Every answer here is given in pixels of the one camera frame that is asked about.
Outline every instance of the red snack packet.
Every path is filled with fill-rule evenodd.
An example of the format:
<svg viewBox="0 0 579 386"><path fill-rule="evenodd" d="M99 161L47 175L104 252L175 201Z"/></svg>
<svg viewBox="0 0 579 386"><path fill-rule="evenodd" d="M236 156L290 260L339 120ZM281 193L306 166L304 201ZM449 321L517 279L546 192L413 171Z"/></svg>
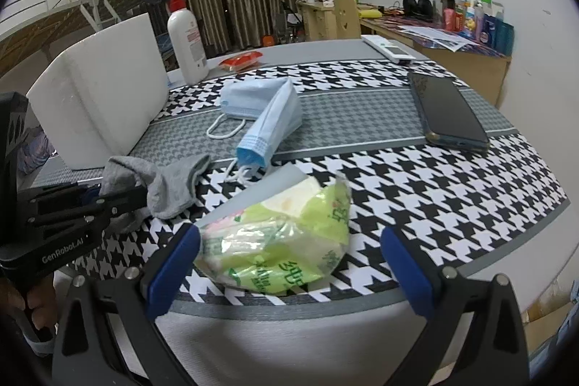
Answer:
<svg viewBox="0 0 579 386"><path fill-rule="evenodd" d="M221 61L221 63L219 63L219 67L221 67L221 69L224 69L225 71L236 73L244 69L247 69L250 66L253 66L259 61L259 59L262 56L263 54L260 53L259 51L247 51L237 56L224 59L223 61Z"/></svg>

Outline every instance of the green plastic packaging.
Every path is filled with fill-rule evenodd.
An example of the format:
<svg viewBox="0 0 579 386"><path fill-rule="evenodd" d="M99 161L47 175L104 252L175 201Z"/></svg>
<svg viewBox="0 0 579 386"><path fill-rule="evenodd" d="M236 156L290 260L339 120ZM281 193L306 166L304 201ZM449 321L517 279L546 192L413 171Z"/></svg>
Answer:
<svg viewBox="0 0 579 386"><path fill-rule="evenodd" d="M315 179L313 185L320 188ZM267 294L328 276L348 247L350 187L338 176L333 185L296 204L304 188L298 184L201 228L196 266L216 282Z"/></svg>

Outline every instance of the surgical mask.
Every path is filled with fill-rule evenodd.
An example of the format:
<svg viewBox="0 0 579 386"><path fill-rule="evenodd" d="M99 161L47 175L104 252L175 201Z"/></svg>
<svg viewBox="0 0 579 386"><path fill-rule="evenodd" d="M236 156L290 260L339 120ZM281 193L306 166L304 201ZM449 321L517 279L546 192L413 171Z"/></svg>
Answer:
<svg viewBox="0 0 579 386"><path fill-rule="evenodd" d="M212 139L227 139L236 135L245 126L246 120L257 120L273 96L287 79L248 79L228 82L221 89L221 111L206 135ZM212 132L228 118L241 120L241 124L225 135L213 135Z"/></svg>
<svg viewBox="0 0 579 386"><path fill-rule="evenodd" d="M280 143L302 124L302 106L291 79L276 92L268 106L237 145L236 156L239 171L233 180L246 183L247 170L254 174L259 168L267 168ZM231 171L234 162L229 166Z"/></svg>

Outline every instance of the human hand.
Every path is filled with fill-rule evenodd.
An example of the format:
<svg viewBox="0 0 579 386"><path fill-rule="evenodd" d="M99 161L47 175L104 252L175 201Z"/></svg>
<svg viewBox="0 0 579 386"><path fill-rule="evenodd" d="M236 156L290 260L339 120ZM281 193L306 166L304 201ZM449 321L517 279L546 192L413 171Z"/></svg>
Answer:
<svg viewBox="0 0 579 386"><path fill-rule="evenodd" d="M52 327L56 324L58 311L56 292L53 286L54 274L50 274L32 288L26 295L28 307L33 310L32 321L40 330L42 327ZM0 278L0 307L13 307L24 311L24 298L6 278Z"/></svg>
<svg viewBox="0 0 579 386"><path fill-rule="evenodd" d="M0 278L0 308L16 308L24 311L26 304L24 298L6 278Z"/></svg>

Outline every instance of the metal screw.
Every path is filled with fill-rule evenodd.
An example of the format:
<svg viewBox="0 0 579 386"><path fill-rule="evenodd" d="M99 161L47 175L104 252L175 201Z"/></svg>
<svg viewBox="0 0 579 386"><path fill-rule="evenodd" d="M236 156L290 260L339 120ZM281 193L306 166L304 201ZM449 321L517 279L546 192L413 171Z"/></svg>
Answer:
<svg viewBox="0 0 579 386"><path fill-rule="evenodd" d="M80 288L85 284L86 278L82 275L77 275L72 279L72 285L74 287Z"/></svg>
<svg viewBox="0 0 579 386"><path fill-rule="evenodd" d="M499 275L497 275L495 279L497 283L501 285L501 287L507 287L508 284L510 283L508 276L506 276L504 273L499 273Z"/></svg>
<svg viewBox="0 0 579 386"><path fill-rule="evenodd" d="M456 271L456 269L454 267L448 267L447 266L447 267L444 267L442 269L442 275L447 280L452 280L452 279L456 278L456 276L458 275L458 272Z"/></svg>
<svg viewBox="0 0 579 386"><path fill-rule="evenodd" d="M124 271L124 277L127 280L134 280L137 278L137 276L139 276L139 273L141 273L141 271L137 267L129 267Z"/></svg>

